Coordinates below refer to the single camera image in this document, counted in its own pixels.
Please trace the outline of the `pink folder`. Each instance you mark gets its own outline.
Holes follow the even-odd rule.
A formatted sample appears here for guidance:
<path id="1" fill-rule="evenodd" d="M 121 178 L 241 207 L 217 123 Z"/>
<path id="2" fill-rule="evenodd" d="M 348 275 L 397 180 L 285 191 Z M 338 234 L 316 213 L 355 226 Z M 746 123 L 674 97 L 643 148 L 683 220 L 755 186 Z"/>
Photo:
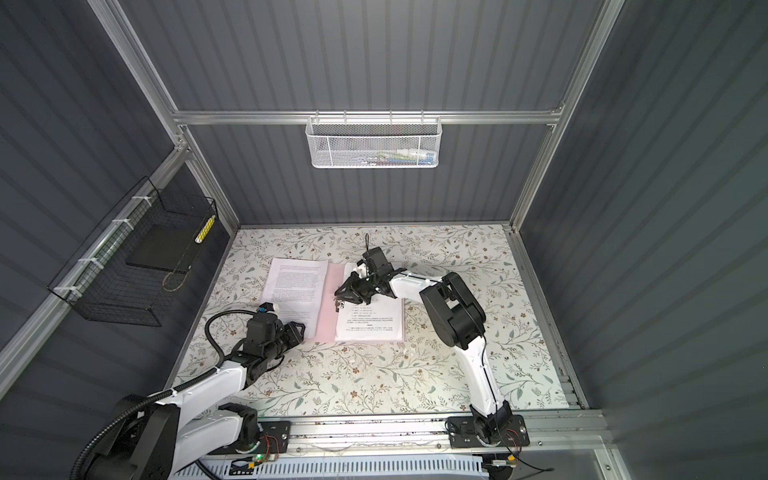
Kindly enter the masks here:
<path id="1" fill-rule="evenodd" d="M 337 310 L 334 292 L 347 279 L 353 269 L 353 263 L 330 264 L 326 275 L 323 298 L 317 331 L 313 341 L 319 343 L 337 342 L 335 340 Z M 347 343 L 395 343 L 395 342 L 347 342 Z"/>

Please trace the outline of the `printed paper sheet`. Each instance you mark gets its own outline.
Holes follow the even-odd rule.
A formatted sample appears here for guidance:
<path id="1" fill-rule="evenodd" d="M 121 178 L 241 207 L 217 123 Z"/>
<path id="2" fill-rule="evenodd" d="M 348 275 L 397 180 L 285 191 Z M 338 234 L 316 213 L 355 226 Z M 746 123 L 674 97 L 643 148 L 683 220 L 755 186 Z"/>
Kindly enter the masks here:
<path id="1" fill-rule="evenodd" d="M 313 339 L 327 270 L 327 261 L 273 258 L 260 301 L 272 303 L 284 324 L 303 324 L 304 339 Z"/>

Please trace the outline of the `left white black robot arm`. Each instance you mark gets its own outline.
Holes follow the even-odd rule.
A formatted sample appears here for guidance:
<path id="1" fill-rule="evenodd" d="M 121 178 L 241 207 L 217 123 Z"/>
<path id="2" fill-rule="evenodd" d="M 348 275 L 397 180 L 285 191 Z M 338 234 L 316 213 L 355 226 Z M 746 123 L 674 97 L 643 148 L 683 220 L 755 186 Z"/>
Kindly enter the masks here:
<path id="1" fill-rule="evenodd" d="M 149 396 L 123 398 L 115 418 L 76 457 L 70 478 L 167 479 L 190 465 L 213 478 L 201 459 L 217 449 L 255 455 L 259 462 L 279 454 L 280 444 L 263 431 L 257 410 L 228 398 L 279 367 L 303 342 L 306 327 L 282 322 L 271 303 L 244 314 L 246 335 L 230 352 L 215 340 L 211 326 L 204 326 L 217 354 L 209 370 Z"/>

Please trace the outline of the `stack of printed papers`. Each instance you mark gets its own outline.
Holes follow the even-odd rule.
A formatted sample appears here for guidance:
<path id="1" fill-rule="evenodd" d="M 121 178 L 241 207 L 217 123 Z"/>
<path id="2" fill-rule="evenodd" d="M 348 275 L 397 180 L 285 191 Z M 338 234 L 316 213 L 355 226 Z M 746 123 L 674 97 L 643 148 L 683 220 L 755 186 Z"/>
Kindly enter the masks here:
<path id="1" fill-rule="evenodd" d="M 404 300 L 376 294 L 370 304 L 336 300 L 337 342 L 402 342 Z"/>

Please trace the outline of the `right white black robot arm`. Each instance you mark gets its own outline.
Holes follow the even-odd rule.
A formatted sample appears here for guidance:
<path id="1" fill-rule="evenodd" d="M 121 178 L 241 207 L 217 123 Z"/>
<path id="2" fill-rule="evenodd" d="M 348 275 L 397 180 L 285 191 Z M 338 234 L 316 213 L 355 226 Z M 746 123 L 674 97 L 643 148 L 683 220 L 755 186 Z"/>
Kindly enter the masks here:
<path id="1" fill-rule="evenodd" d="M 369 305 L 377 296 L 421 303 L 439 339 L 455 350 L 470 392 L 470 411 L 485 445 L 505 440 L 513 411 L 494 378 L 486 340 L 486 314 L 462 277 L 431 278 L 396 268 L 379 247 L 368 249 L 335 290 L 339 305 Z"/>

